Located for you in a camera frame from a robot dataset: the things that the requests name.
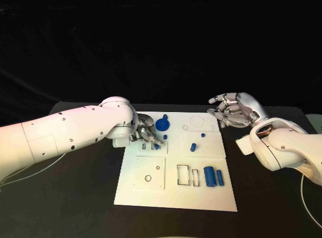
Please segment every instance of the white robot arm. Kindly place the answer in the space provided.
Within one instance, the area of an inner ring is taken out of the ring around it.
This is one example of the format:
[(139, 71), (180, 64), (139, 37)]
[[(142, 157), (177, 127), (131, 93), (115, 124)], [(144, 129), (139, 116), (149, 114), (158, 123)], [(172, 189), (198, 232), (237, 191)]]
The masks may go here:
[(261, 165), (272, 171), (293, 168), (322, 186), (322, 134), (309, 135), (292, 122), (269, 118), (257, 100), (247, 93), (228, 93), (210, 99), (221, 101), (208, 113), (220, 125), (253, 127), (236, 143), (244, 155), (254, 153)]
[(122, 97), (105, 99), (99, 106), (80, 107), (0, 127), (0, 181), (17, 170), (95, 144), (105, 137), (112, 139), (113, 147), (125, 147), (129, 140), (138, 139), (164, 144), (155, 138), (152, 118), (138, 115)]

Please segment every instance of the dark backdrop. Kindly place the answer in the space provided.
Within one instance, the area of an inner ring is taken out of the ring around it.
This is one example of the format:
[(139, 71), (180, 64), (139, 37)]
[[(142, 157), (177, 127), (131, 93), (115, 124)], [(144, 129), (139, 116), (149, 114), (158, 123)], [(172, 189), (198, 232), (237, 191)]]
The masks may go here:
[(322, 114), (322, 6), (0, 2), (0, 125), (57, 101), (204, 105), (226, 92)]

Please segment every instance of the black table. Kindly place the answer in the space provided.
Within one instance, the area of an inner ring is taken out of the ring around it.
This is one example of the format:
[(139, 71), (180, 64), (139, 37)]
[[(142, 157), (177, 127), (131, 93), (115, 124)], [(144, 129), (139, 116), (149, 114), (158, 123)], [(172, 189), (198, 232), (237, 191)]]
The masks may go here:
[[(59, 102), (50, 113), (85, 105), (96, 104)], [(133, 106), (138, 111), (161, 112), (205, 112), (210, 108)], [(315, 133), (297, 108), (266, 107), (266, 111)], [(221, 129), (238, 212), (113, 205), (123, 148), (113, 148), (105, 138), (69, 153), (39, 175), (1, 188), (0, 237), (322, 237), (322, 229), (302, 205), (300, 173), (287, 168), (272, 172), (253, 154), (244, 156), (240, 152), (234, 140), (249, 131), (250, 128)], [(40, 162), (18, 177), (53, 161)], [(303, 191), (307, 207), (322, 224), (322, 187), (306, 179)]]

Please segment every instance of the white board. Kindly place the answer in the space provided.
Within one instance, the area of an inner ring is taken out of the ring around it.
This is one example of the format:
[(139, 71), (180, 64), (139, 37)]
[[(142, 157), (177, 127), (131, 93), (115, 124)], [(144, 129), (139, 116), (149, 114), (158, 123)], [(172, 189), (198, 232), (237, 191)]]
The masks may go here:
[[(157, 131), (158, 139), (167, 144), (158, 150), (151, 150), (149, 143), (142, 149), (142, 141), (132, 142), (126, 147), (113, 204), (236, 212), (215, 118), (207, 113), (138, 113), (149, 115), (155, 121), (164, 114), (168, 115), (169, 129)], [(194, 152), (190, 151), (192, 143), (197, 144)], [(178, 185), (178, 165), (188, 165), (190, 185)], [(214, 171), (221, 170), (224, 186), (207, 187), (205, 166), (213, 166)], [(192, 170), (198, 170), (194, 176), (200, 186), (194, 186)]]

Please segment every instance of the rectangular slot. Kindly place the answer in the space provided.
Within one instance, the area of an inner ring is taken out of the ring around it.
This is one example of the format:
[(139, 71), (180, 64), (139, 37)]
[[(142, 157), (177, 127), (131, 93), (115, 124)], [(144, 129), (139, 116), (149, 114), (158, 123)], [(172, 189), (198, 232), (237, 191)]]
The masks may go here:
[(177, 165), (178, 172), (178, 185), (190, 185), (190, 166), (188, 165)]
[(192, 173), (192, 186), (198, 187), (200, 186), (200, 182), (198, 182), (198, 170), (191, 170)]

